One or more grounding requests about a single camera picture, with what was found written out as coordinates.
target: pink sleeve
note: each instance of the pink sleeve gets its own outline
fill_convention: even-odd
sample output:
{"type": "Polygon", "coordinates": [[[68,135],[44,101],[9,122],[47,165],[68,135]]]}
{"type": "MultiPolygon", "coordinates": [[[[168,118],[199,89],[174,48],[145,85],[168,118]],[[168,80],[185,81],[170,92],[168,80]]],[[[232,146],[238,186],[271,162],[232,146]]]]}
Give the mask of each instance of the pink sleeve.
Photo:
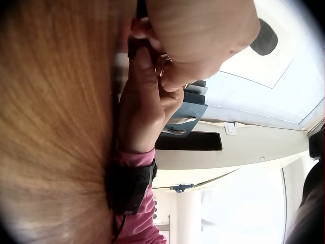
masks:
{"type": "MultiPolygon", "coordinates": [[[[119,151],[117,161],[123,166],[147,166],[155,156],[155,149],[143,154],[130,154],[119,151]]],[[[166,244],[167,239],[159,234],[158,228],[153,224],[152,216],[155,212],[152,186],[147,193],[136,215],[128,215],[122,231],[115,241],[116,244],[166,244]]],[[[123,216],[117,216],[117,228],[120,227],[123,216]]]]}

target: wire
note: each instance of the wire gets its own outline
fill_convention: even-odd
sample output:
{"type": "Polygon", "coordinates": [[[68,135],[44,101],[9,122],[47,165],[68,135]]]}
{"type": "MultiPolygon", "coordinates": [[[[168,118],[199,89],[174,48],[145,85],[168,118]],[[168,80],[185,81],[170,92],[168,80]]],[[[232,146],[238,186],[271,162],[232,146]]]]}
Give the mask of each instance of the wire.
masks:
{"type": "Polygon", "coordinates": [[[153,189],[170,189],[170,187],[153,187],[153,189]]]}
{"type": "MultiPolygon", "coordinates": [[[[239,170],[239,169],[235,169],[235,170],[233,170],[233,171],[231,171],[231,172],[229,172],[229,173],[227,173],[227,174],[224,174],[224,175],[218,176],[218,177],[213,178],[213,179],[211,179],[211,180],[208,180],[208,181],[204,181],[204,182],[198,183],[198,184],[194,185],[193,188],[195,188],[195,187],[199,187],[199,186],[202,186],[202,185],[205,185],[205,184],[210,183],[210,182],[215,181],[215,180],[218,180],[218,179],[220,179],[220,178],[222,178],[222,177],[224,177],[224,176],[226,176],[226,175],[229,175],[229,174],[231,174],[232,172],[235,172],[236,170],[239,170]]],[[[171,190],[172,190],[172,187],[153,187],[153,189],[171,189],[171,190]]]]}
{"type": "Polygon", "coordinates": [[[224,176],[226,176],[226,175],[231,174],[232,172],[235,172],[236,170],[239,170],[239,169],[235,169],[235,170],[233,170],[233,171],[231,171],[231,172],[229,172],[229,173],[227,173],[227,174],[224,174],[224,175],[218,176],[218,177],[213,178],[213,179],[211,179],[211,180],[208,180],[208,181],[204,181],[204,182],[198,183],[198,184],[194,185],[194,188],[195,188],[195,187],[198,187],[198,186],[205,185],[205,184],[210,183],[210,182],[212,182],[212,181],[215,181],[215,180],[217,180],[217,179],[220,179],[220,178],[222,178],[222,177],[224,177],[224,176]]]}
{"type": "Polygon", "coordinates": [[[123,228],[123,226],[124,226],[125,220],[126,220],[126,215],[123,216],[123,220],[122,220],[121,226],[120,226],[119,230],[117,231],[117,233],[116,233],[114,239],[112,240],[112,244],[113,244],[113,243],[117,240],[117,238],[119,237],[119,235],[120,235],[120,233],[121,233],[121,231],[122,231],[122,228],[123,228]]]}

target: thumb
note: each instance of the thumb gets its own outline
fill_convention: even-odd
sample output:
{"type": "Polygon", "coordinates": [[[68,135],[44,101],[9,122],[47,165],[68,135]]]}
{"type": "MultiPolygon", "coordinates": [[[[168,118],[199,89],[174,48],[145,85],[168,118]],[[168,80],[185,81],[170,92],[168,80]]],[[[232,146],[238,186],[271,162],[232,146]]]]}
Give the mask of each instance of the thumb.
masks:
{"type": "Polygon", "coordinates": [[[164,68],[161,83],[165,91],[173,92],[187,83],[193,83],[196,80],[189,76],[189,72],[179,69],[173,62],[170,62],[164,68]]]}
{"type": "Polygon", "coordinates": [[[138,85],[142,107],[161,106],[158,78],[153,67],[148,49],[141,47],[134,58],[134,73],[138,85]]]}

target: hand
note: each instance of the hand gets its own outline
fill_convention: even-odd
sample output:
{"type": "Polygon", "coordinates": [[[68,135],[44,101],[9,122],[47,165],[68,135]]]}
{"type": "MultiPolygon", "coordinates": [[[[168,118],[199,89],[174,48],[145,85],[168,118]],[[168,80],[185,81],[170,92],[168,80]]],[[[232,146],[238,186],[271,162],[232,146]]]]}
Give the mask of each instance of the hand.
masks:
{"type": "Polygon", "coordinates": [[[162,77],[166,91],[212,76],[224,61],[249,46],[260,29],[253,0],[146,3],[150,24],[138,21],[133,36],[148,38],[173,60],[162,77]]]}
{"type": "Polygon", "coordinates": [[[119,149],[151,151],[163,127],[183,102],[182,88],[166,92],[159,84],[150,54],[144,47],[130,60],[129,79],[120,99],[119,149]]]}

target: wood grain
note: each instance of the wood grain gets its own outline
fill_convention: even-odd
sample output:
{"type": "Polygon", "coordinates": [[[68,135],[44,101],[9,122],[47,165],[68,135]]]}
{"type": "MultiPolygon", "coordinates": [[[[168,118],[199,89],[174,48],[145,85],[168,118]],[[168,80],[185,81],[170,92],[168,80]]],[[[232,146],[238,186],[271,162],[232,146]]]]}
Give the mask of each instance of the wood grain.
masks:
{"type": "Polygon", "coordinates": [[[118,22],[135,1],[19,1],[0,23],[0,203],[23,243],[109,243],[118,22]]]}

